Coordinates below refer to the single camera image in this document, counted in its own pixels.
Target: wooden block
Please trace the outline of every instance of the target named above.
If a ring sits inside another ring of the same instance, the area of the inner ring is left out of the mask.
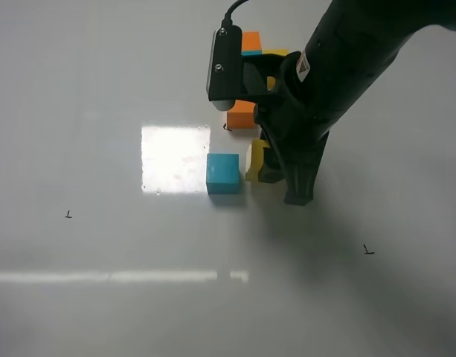
[[[275,78],[269,76],[267,77],[267,90],[271,91],[275,86]]]
[[[240,156],[208,154],[206,160],[208,194],[232,194],[240,190]]]
[[[257,55],[257,54],[263,54],[263,52],[261,50],[259,50],[259,51],[243,51],[243,52],[241,52],[241,54],[243,56],[254,56],[254,55]]]
[[[250,182],[259,181],[259,171],[264,164],[264,148],[270,147],[265,140],[252,139],[248,152],[245,156],[245,180]]]
[[[243,32],[243,51],[261,51],[259,32]]]
[[[252,102],[236,100],[234,107],[226,115],[226,127],[228,129],[253,129],[256,127],[254,122],[254,106]]]
[[[278,54],[280,56],[287,56],[289,54],[289,50],[281,49],[281,50],[263,50],[263,54]]]

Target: orange block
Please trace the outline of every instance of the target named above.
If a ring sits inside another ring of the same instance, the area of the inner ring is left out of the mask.
[[[253,129],[256,127],[254,122],[254,103],[236,100],[233,108],[228,111],[226,116],[226,127],[228,129]]]
[[[243,32],[243,51],[261,51],[259,32]]]

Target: white table surface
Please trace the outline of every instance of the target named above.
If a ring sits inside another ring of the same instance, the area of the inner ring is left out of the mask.
[[[0,0],[0,357],[456,356],[456,33],[334,126],[312,204],[210,199],[250,141],[205,93],[229,4]],[[234,21],[296,51],[327,6]]]

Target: black mark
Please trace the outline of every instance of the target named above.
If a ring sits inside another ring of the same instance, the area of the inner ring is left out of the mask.
[[[365,252],[366,252],[365,254],[368,254],[368,255],[375,254],[374,251],[368,251],[367,246],[365,244],[363,245],[363,247],[365,248]]]

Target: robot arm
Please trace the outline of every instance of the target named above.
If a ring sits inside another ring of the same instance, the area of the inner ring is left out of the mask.
[[[213,37],[208,98],[220,110],[236,99],[256,103],[254,121],[270,144],[259,180],[285,179],[284,202],[293,205],[313,199],[332,125],[408,39],[428,25],[456,30],[456,0],[333,0],[302,53],[242,57],[231,13]],[[271,91],[268,76],[276,79]]]

